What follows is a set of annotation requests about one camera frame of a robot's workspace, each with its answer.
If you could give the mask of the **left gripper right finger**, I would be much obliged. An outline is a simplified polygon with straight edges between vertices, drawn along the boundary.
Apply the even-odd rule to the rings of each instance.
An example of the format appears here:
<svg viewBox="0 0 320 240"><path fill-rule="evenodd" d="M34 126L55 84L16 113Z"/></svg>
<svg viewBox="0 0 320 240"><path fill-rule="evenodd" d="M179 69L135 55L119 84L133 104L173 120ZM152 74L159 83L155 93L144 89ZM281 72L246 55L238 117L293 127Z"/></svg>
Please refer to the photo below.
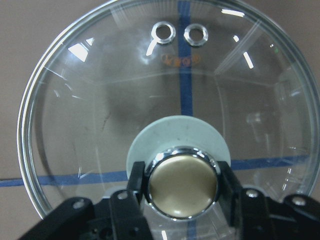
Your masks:
<svg viewBox="0 0 320 240"><path fill-rule="evenodd" d="M219 161L218 202L238 240L318 240L320 203L303 194L277 202L252 187L242 187L225 161Z"/></svg>

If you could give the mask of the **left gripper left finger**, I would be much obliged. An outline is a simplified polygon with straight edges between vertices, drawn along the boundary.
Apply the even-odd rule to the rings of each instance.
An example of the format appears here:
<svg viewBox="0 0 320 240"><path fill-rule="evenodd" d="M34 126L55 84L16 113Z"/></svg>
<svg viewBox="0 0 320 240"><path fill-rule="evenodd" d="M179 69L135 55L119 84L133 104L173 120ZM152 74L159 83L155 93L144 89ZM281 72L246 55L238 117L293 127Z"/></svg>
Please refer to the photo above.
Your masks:
<svg viewBox="0 0 320 240"><path fill-rule="evenodd" d="M127 187L97 204L85 197L61 203L21 239L23 240L151 240L141 210L145 163L136 161Z"/></svg>

